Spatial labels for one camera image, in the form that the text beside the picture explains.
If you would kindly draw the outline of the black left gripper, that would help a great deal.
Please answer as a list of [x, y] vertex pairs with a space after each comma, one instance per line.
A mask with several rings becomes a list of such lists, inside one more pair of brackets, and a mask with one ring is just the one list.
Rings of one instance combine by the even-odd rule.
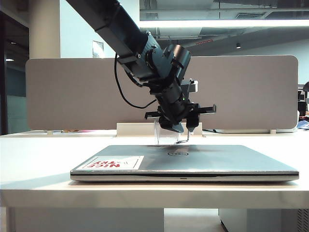
[[183, 133], [182, 120], [186, 120], [186, 128], [193, 132], [199, 125], [201, 115], [215, 114], [217, 107], [201, 107], [200, 104], [190, 101], [189, 94], [198, 91], [197, 83], [182, 83], [179, 88], [169, 87], [155, 97], [159, 103], [156, 111], [146, 112], [145, 118], [159, 119], [160, 127], [165, 130]]

